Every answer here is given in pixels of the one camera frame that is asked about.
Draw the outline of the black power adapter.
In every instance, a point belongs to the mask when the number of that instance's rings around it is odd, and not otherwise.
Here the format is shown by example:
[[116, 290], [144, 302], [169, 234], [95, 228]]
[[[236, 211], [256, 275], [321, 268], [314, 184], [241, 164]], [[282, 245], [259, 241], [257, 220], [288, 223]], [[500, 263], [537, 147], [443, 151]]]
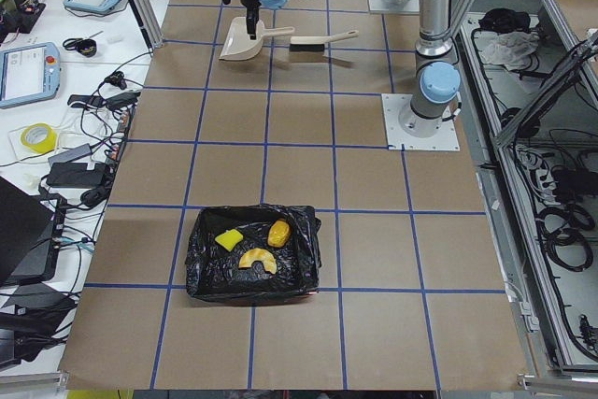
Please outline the black power adapter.
[[46, 178], [46, 183], [55, 188], [94, 188], [105, 177], [107, 166], [102, 163], [55, 163]]

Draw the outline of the yellow tape roll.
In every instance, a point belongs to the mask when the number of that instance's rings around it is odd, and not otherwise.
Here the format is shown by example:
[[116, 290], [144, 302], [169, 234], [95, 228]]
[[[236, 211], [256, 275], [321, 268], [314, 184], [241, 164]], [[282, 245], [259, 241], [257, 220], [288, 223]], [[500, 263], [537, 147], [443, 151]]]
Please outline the yellow tape roll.
[[21, 133], [21, 143], [37, 154], [45, 154], [55, 149], [57, 133], [46, 123], [40, 122], [26, 127]]

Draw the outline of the croissant bread piece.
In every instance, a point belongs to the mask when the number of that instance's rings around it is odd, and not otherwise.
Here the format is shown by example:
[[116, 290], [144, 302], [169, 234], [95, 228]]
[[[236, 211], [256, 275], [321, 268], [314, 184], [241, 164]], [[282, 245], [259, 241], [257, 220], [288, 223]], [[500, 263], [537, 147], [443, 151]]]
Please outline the croissant bread piece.
[[265, 272], [275, 275], [278, 271], [274, 255], [267, 249], [250, 249], [241, 256], [238, 267], [240, 269], [252, 268], [255, 263], [261, 263]]

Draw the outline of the small black bowl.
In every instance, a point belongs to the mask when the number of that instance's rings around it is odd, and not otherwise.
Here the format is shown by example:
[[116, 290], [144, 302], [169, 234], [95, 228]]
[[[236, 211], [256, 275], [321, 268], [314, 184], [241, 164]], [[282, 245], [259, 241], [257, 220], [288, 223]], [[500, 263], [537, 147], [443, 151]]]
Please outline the small black bowl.
[[83, 39], [76, 43], [75, 50], [80, 55], [91, 58], [97, 52], [97, 43], [93, 39]]

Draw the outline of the black scissors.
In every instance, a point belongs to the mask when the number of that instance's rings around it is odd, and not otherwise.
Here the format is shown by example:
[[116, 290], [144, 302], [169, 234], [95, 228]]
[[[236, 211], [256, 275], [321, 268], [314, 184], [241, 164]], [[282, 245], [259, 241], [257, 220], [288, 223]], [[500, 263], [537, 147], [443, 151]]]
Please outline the black scissors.
[[95, 34], [92, 34], [90, 36], [87, 37], [70, 37], [68, 39], [66, 39], [63, 43], [62, 46], [64, 49], [66, 50], [74, 50], [76, 48], [76, 45], [80, 42], [80, 41], [84, 41], [87, 39], [93, 39], [96, 36], [99, 36], [102, 34], [102, 31], [99, 31]]

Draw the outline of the beige hand brush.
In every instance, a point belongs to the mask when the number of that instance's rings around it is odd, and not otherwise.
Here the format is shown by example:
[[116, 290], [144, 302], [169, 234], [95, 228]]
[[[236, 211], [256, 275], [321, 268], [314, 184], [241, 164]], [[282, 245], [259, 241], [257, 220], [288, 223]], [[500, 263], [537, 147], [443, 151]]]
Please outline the beige hand brush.
[[329, 43], [352, 39], [358, 37], [358, 30], [328, 35], [328, 36], [292, 36], [290, 39], [289, 51], [291, 52], [322, 52]]

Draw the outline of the beige plastic dustpan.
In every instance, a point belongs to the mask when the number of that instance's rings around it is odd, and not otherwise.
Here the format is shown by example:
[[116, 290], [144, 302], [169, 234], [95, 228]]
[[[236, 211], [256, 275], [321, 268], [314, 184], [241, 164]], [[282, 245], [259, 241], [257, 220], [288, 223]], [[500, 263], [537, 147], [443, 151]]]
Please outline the beige plastic dustpan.
[[246, 61], [255, 57], [263, 47], [266, 37], [291, 36], [295, 32], [292, 26], [267, 28], [263, 20], [256, 24], [256, 38], [251, 39], [246, 27], [245, 17], [236, 17], [231, 21], [223, 48], [219, 56], [224, 61]]

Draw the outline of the bin with black bag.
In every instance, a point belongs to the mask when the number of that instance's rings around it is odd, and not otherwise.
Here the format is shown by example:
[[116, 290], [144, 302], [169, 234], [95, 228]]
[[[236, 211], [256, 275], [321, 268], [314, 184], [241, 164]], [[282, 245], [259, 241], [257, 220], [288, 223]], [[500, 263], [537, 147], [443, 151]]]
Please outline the bin with black bag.
[[320, 225], [311, 206], [205, 208], [189, 238], [187, 294], [257, 303], [316, 292]]

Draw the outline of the black laptop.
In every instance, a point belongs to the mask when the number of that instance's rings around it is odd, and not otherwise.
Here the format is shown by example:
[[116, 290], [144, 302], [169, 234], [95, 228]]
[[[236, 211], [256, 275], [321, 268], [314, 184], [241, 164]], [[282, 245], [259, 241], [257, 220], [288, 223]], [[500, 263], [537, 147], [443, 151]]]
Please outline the black laptop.
[[66, 200], [58, 193], [29, 195], [1, 179], [1, 285], [54, 277]]

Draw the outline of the white crumpled cloth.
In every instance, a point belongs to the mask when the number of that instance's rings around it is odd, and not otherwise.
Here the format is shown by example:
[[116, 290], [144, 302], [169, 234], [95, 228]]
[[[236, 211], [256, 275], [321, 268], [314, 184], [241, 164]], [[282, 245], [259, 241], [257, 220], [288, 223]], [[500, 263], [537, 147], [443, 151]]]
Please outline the white crumpled cloth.
[[480, 52], [483, 64], [501, 65], [509, 71], [531, 67], [540, 38], [536, 34], [511, 32], [492, 38]]

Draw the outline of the yellow green sponge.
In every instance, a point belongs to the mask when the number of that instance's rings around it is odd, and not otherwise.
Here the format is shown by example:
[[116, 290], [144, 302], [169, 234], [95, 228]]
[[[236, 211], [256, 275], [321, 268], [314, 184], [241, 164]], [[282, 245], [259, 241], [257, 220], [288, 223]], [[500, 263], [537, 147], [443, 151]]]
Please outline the yellow green sponge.
[[236, 229], [227, 230], [215, 237], [216, 243], [228, 252], [231, 252], [243, 239], [243, 234]]

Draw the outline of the round brown bread bun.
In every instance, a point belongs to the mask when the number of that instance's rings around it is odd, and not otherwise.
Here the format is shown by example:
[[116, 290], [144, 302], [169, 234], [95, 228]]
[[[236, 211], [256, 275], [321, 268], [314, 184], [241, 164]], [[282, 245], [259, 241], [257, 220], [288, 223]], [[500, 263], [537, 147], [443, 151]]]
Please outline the round brown bread bun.
[[283, 248], [292, 234], [291, 226], [285, 220], [277, 220], [270, 228], [267, 244], [273, 248]]

